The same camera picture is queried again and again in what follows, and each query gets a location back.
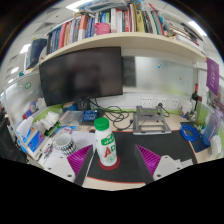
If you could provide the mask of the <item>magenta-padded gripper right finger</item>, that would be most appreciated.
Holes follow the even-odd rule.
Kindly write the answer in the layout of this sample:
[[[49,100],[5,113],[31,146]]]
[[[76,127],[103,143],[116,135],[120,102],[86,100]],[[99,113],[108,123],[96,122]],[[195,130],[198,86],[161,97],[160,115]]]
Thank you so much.
[[[140,145],[135,146],[134,155],[146,184],[152,183],[182,169],[182,164],[176,162],[170,156],[159,156]]]

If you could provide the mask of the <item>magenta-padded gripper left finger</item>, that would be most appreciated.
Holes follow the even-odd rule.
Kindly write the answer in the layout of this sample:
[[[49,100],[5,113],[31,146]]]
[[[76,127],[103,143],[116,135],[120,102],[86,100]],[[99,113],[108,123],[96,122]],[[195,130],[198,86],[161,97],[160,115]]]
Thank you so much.
[[[45,170],[67,181],[82,186],[93,158],[93,146],[85,146],[68,157],[55,159]]]

